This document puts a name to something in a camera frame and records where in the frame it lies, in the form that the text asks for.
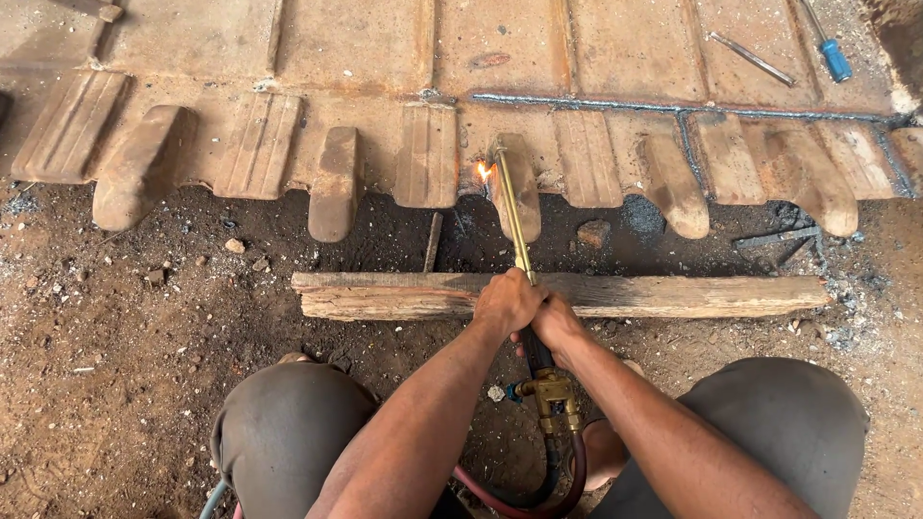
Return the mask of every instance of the man's right hand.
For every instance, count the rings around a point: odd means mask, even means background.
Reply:
[[[538,338],[551,350],[555,363],[568,371],[572,371],[569,354],[574,349],[579,349],[595,340],[577,319],[570,303],[561,294],[551,292],[539,307],[532,320],[532,329]],[[518,343],[519,332],[513,332],[509,339]],[[522,346],[516,348],[516,355],[524,356]]]

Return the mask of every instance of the red hose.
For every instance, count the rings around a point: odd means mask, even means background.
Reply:
[[[583,444],[583,436],[579,432],[574,434],[570,444],[574,451],[574,480],[570,483],[570,491],[564,500],[552,506],[532,510],[513,508],[481,487],[461,465],[455,465],[452,475],[468,487],[468,490],[480,498],[484,504],[509,519],[560,519],[577,506],[583,494],[583,488],[586,487],[586,446]]]

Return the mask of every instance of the man's arm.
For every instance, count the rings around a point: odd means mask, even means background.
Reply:
[[[561,296],[552,294],[532,325],[603,410],[674,516],[817,517],[720,432],[597,344]]]
[[[495,276],[468,327],[401,384],[346,447],[307,519],[427,517],[462,454],[494,355],[545,296],[520,269]]]

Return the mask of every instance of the blue screwdriver handle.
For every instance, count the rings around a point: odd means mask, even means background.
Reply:
[[[821,43],[821,53],[827,59],[827,67],[834,81],[839,83],[853,77],[853,69],[849,67],[846,56],[840,52],[834,38]]]

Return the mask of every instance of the torch handle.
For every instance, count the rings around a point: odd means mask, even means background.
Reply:
[[[520,330],[520,342],[522,342],[522,349],[525,351],[525,359],[529,363],[529,371],[533,379],[535,372],[539,369],[555,366],[551,350],[538,338],[531,324]]]

